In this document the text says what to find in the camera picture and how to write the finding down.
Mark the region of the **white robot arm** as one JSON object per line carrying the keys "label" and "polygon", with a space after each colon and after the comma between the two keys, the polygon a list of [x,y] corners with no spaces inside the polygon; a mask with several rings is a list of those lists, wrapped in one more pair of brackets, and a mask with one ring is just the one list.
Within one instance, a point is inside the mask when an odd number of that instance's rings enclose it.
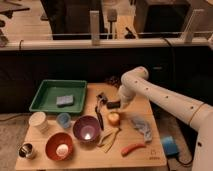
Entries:
{"label": "white robot arm", "polygon": [[213,171],[213,106],[148,81],[149,73],[139,66],[121,76],[118,96],[126,108],[136,94],[148,98],[194,129],[196,140],[192,171]]}

